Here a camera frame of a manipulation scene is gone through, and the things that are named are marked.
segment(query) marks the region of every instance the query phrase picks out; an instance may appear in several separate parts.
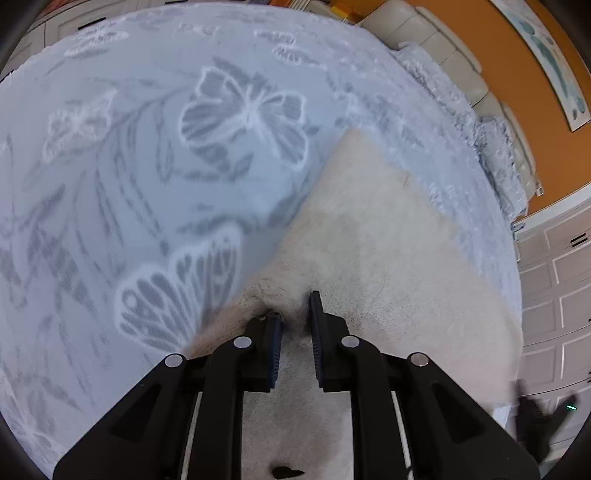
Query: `wall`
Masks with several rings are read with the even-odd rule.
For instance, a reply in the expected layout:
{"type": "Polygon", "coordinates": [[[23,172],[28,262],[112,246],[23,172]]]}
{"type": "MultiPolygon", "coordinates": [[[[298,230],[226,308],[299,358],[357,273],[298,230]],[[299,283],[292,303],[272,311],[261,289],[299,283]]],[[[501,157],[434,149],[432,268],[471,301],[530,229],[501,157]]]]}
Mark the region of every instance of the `wall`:
{"type": "MultiPolygon", "coordinates": [[[[534,213],[591,182],[591,124],[571,132],[554,89],[517,31],[489,0],[407,0],[443,20],[482,63],[483,77],[515,112],[530,142],[545,193],[534,213]]],[[[528,0],[562,48],[591,105],[591,76],[558,22],[528,0]]]]}

